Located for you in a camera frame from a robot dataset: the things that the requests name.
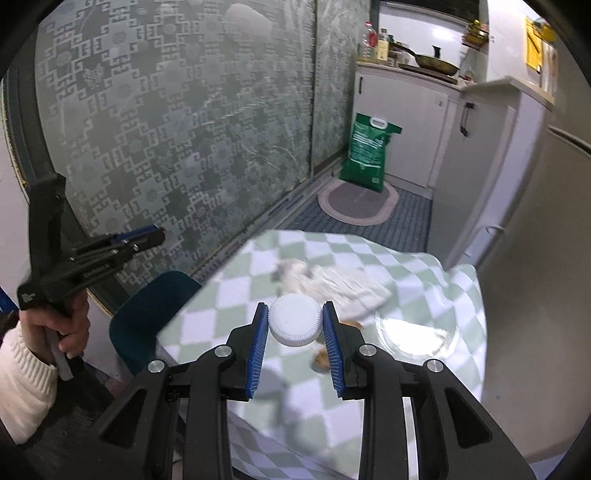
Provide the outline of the person's left hand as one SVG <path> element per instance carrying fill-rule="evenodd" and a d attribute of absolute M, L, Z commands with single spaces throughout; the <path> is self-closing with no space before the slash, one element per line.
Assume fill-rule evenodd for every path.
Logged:
<path fill-rule="evenodd" d="M 81 355 L 87 346 L 90 322 L 86 290 L 72 298 L 70 308 L 70 317 L 64 317 L 50 307 L 19 312 L 19 323 L 25 345 L 46 364 L 55 363 L 54 355 L 45 335 L 47 329 L 61 335 L 58 349 L 69 359 Z"/>

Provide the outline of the white knit sleeve forearm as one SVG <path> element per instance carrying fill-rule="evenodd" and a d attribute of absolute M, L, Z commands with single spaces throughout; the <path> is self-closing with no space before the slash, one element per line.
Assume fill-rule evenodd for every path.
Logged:
<path fill-rule="evenodd" d="M 56 367 L 26 346 L 20 325 L 6 333 L 1 345 L 1 422 L 15 444 L 26 443 L 48 415 L 57 380 Z"/>

